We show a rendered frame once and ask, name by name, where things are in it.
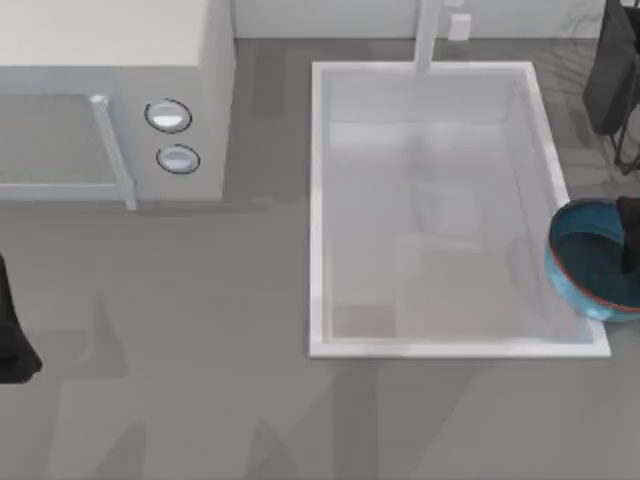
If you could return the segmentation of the small round silver knob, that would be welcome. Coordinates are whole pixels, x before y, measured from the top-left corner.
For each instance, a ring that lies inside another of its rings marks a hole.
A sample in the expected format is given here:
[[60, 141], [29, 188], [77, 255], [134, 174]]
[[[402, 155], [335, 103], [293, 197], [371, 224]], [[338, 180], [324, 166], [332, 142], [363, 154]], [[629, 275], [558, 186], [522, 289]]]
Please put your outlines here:
[[174, 144], [159, 149], [155, 154], [156, 163], [173, 175], [189, 175], [197, 171], [201, 158], [191, 147]]

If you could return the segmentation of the pale microwave oven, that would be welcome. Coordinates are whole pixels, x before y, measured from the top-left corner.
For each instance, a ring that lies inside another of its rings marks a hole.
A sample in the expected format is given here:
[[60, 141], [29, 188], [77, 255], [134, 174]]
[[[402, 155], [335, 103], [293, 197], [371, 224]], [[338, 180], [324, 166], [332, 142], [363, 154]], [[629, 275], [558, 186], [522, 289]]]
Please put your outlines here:
[[[0, 0], [0, 95], [107, 96], [137, 207], [222, 197], [235, 67], [230, 0]], [[164, 98], [189, 108], [187, 130], [146, 122]], [[174, 144], [198, 153], [197, 171], [156, 163]]]

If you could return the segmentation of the large round silver knob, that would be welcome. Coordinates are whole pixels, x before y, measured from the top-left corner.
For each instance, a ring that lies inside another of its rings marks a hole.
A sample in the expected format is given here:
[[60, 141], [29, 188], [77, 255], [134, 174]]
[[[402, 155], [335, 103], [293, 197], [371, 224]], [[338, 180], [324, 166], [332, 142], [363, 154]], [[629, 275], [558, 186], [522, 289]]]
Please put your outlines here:
[[171, 98], [147, 103], [144, 108], [144, 118], [153, 129], [166, 134], [183, 132], [193, 121], [189, 108]]

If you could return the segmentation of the glass microwave door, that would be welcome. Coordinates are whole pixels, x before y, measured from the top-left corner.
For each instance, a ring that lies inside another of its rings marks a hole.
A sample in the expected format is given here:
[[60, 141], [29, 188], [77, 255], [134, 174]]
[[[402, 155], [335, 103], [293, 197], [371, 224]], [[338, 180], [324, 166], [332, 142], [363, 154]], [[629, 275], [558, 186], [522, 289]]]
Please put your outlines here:
[[89, 96], [0, 95], [0, 201], [124, 202]]

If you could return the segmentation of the white sink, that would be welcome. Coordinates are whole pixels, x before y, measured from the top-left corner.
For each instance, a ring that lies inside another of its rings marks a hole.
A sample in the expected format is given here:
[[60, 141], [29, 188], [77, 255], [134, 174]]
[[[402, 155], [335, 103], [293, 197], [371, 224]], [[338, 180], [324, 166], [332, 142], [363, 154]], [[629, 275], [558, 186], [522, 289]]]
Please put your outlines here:
[[545, 272], [569, 195], [526, 61], [312, 66], [313, 358], [607, 358]]

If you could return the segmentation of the tall white tap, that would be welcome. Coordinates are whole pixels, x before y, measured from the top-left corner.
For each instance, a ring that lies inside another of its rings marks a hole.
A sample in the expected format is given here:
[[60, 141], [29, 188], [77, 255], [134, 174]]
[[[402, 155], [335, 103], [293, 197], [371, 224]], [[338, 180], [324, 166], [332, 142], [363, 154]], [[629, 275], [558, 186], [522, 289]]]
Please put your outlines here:
[[430, 69], [438, 32], [442, 0], [420, 0], [414, 44], [414, 70], [426, 74]]

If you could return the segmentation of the white wall socket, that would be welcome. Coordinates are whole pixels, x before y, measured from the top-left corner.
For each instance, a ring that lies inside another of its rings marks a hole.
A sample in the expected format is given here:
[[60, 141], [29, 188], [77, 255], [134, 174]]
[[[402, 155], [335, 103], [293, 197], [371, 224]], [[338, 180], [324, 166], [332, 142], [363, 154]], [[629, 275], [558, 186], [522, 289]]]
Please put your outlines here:
[[449, 41], [467, 41], [471, 35], [472, 15], [468, 13], [452, 14], [449, 24]]

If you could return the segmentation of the blue bowl with red rim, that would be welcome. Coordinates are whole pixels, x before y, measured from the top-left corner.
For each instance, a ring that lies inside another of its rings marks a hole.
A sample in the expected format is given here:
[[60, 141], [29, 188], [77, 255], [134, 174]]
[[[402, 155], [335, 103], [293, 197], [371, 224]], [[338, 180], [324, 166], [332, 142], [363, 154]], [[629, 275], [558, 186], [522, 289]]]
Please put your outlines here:
[[556, 292], [600, 322], [640, 320], [640, 269], [622, 272], [617, 199], [568, 202], [553, 215], [545, 245], [545, 269]]

